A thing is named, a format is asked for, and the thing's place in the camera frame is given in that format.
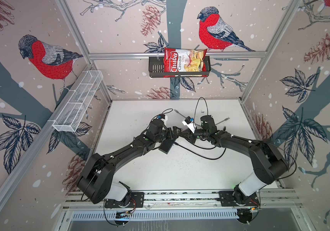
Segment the black network switch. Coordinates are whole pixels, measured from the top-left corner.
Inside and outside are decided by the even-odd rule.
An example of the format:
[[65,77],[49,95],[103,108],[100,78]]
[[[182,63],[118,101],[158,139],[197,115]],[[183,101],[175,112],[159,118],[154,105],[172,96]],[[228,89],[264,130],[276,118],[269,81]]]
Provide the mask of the black network switch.
[[172,148],[172,146],[175,143],[175,139],[172,140],[164,140],[161,145],[158,147],[158,149],[163,152],[164,154],[168,154],[170,149]]

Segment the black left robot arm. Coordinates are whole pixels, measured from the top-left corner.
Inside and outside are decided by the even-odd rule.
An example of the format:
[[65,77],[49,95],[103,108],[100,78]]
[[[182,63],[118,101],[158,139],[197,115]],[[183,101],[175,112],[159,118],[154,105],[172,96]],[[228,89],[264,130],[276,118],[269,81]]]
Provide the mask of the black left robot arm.
[[159,150],[168,153],[181,132],[176,126],[167,128],[162,119],[152,120],[148,128],[125,147],[103,156],[93,154],[77,178],[76,186],[93,204],[108,199],[127,207],[132,190],[122,182],[114,183],[114,174],[132,160],[154,150],[157,143]]

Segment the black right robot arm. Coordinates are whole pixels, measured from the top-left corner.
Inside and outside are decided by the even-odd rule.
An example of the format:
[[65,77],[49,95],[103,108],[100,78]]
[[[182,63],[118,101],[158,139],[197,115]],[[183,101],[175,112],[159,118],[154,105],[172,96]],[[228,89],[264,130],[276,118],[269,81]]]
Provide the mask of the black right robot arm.
[[289,170],[289,164],[278,148],[265,141],[251,140],[218,130],[210,115],[201,117],[200,129],[186,129],[180,137],[194,144],[206,140],[215,147],[231,149],[250,158],[253,173],[234,187],[233,201],[246,205],[257,191],[278,180]]

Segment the red cassava chips bag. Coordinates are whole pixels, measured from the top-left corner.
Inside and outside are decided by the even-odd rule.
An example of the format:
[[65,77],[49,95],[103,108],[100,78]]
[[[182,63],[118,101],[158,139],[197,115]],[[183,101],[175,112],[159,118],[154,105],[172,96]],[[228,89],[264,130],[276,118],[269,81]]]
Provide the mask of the red cassava chips bag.
[[168,65],[170,61],[184,64],[185,69],[189,68],[191,71],[201,71],[200,65],[203,65],[203,60],[206,57],[207,49],[205,50],[183,50],[165,48],[164,50],[164,63]]

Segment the white mesh wall shelf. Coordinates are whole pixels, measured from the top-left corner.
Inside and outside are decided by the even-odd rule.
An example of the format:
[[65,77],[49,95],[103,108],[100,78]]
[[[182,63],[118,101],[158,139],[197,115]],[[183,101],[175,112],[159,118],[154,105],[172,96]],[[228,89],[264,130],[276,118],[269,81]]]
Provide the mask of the white mesh wall shelf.
[[53,127],[58,132],[76,132],[80,122],[85,115],[85,111],[96,90],[99,88],[103,75],[98,70],[89,70],[85,72],[82,80],[78,82],[78,86],[68,102],[64,105],[61,113],[55,119]]

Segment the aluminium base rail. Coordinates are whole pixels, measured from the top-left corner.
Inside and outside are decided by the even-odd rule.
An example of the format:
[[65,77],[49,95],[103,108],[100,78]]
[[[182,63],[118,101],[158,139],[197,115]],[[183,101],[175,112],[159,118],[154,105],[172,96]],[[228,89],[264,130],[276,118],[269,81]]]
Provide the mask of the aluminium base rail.
[[303,204],[293,189],[263,189],[249,199],[244,206],[232,202],[228,193],[221,190],[165,190],[133,191],[132,196],[139,196],[136,203],[124,208],[139,210],[161,209],[217,209],[217,208],[302,208]]

